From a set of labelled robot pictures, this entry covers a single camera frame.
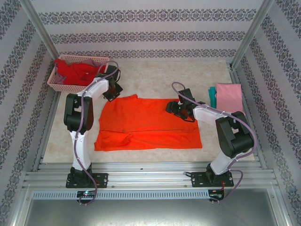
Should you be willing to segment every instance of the wall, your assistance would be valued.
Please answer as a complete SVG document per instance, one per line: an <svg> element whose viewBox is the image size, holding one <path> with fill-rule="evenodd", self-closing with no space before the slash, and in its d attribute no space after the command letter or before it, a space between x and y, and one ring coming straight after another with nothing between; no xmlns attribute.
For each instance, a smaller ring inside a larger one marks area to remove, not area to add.
<svg viewBox="0 0 301 226"><path fill-rule="evenodd" d="M300 22L300 0L276 0L236 69L293 225L301 225Z"/></svg>
<svg viewBox="0 0 301 226"><path fill-rule="evenodd" d="M52 59L17 0L0 0L0 225L31 171L54 97Z"/></svg>
<svg viewBox="0 0 301 226"><path fill-rule="evenodd" d="M61 53L129 61L227 60L262 0L33 0Z"/></svg>

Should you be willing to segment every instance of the orange shirt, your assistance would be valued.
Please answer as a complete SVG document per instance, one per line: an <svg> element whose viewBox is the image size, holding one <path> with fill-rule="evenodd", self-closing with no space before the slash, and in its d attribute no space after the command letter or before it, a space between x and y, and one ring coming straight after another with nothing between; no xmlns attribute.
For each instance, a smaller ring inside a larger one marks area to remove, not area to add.
<svg viewBox="0 0 301 226"><path fill-rule="evenodd" d="M178 100L133 95L107 102L99 119L95 150L202 148L198 122L186 122L167 113L170 101Z"/></svg>

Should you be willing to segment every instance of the pink cloth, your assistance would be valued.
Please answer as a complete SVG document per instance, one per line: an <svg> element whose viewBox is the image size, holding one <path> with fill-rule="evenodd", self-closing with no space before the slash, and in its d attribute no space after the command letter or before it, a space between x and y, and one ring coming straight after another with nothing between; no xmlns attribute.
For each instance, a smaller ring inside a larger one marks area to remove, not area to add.
<svg viewBox="0 0 301 226"><path fill-rule="evenodd" d="M216 108L226 112L244 112L240 84L216 84Z"/></svg>

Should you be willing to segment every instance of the pink basket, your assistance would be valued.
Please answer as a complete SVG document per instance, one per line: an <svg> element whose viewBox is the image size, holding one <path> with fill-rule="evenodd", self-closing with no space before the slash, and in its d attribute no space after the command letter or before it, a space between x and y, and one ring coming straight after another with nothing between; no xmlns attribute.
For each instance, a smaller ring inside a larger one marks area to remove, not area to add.
<svg viewBox="0 0 301 226"><path fill-rule="evenodd" d="M80 63L87 59L92 59L97 63L105 63L110 59L108 57L98 57L98 56L74 56L74 55L60 55L59 59L66 61L67 64ZM52 70L52 73L47 81L47 84L52 87L55 91L68 92L68 93L78 93L86 88L86 86L71 86L71 85L62 85L55 83L55 68Z"/></svg>

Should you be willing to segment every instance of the red cloth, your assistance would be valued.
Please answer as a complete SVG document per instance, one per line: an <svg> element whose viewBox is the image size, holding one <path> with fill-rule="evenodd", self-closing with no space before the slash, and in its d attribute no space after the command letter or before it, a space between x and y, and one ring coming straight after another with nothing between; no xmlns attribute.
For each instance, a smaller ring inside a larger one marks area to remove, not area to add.
<svg viewBox="0 0 301 226"><path fill-rule="evenodd" d="M54 63L57 63L57 73L66 77L63 81L64 85L88 86L97 75L99 69L99 67L83 63L67 65L61 59L55 60ZM100 73L104 73L104 70L105 65L102 66Z"/></svg>
<svg viewBox="0 0 301 226"><path fill-rule="evenodd" d="M177 100L133 95L107 102L99 119L95 151L202 148L198 122L167 113L170 101Z"/></svg>

